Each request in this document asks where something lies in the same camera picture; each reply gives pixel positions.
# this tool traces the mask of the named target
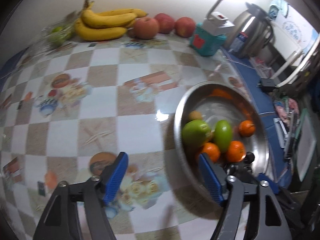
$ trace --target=red apple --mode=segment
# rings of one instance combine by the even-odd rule
[[[181,17],[174,24],[176,34],[182,38],[190,38],[196,29],[196,23],[189,17]]]
[[[155,19],[158,21],[160,26],[159,33],[169,34],[173,30],[174,19],[171,16],[165,13],[158,13],[155,16]]]
[[[136,20],[133,25],[134,34],[139,39],[149,40],[157,35],[159,31],[159,23],[150,17],[143,17]]]

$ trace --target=metal bowl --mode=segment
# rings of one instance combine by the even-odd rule
[[[242,141],[246,151],[253,152],[255,160],[251,164],[254,175],[265,172],[268,165],[268,139],[259,115],[252,105],[235,90],[213,82],[199,83],[190,88],[182,97],[174,118],[174,141],[182,168],[195,189],[207,200],[213,201],[203,186],[194,150],[186,148],[181,138],[181,129],[188,122],[191,111],[200,111],[203,120],[211,127],[219,120],[227,120],[233,127],[233,140]],[[252,120],[256,131],[249,138],[242,138],[237,127],[244,120]]]

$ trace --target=yellow banana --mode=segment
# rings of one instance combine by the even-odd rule
[[[120,38],[127,31],[123,27],[113,27],[107,29],[92,29],[87,27],[81,18],[75,21],[75,31],[86,41],[103,41]]]
[[[131,28],[131,27],[134,25],[135,22],[136,22],[136,20],[134,19],[134,20],[132,20],[131,22],[123,25],[122,27],[124,27],[124,28]]]
[[[81,19],[83,22],[92,28],[102,29],[118,27],[126,25],[137,17],[135,13],[126,13],[114,16],[100,16],[91,10],[92,5],[93,2],[85,0],[84,8],[81,13]]]
[[[148,14],[140,9],[118,9],[113,11],[106,11],[106,12],[100,12],[97,13],[99,16],[113,16],[113,15],[120,15],[125,13],[135,13],[138,18],[146,17]]]

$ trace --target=metal screw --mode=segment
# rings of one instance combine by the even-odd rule
[[[235,182],[236,181],[236,177],[235,176],[232,176],[232,175],[229,175],[227,177],[227,180],[230,181],[230,182]]]
[[[261,186],[263,187],[268,187],[269,186],[269,182],[267,182],[266,180],[262,180],[260,181]]]
[[[98,176],[98,175],[93,175],[93,176],[91,177],[91,180],[93,180],[93,181],[98,181],[98,180],[100,180],[100,176]]]
[[[58,183],[58,186],[59,186],[59,187],[66,187],[67,185],[68,185],[68,182],[66,182],[65,180],[60,181],[60,182]]]

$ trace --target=teal box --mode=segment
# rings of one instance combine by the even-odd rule
[[[224,34],[213,36],[202,29],[201,26],[202,23],[196,25],[196,30],[190,38],[190,46],[201,56],[213,56],[227,40],[227,36]]]

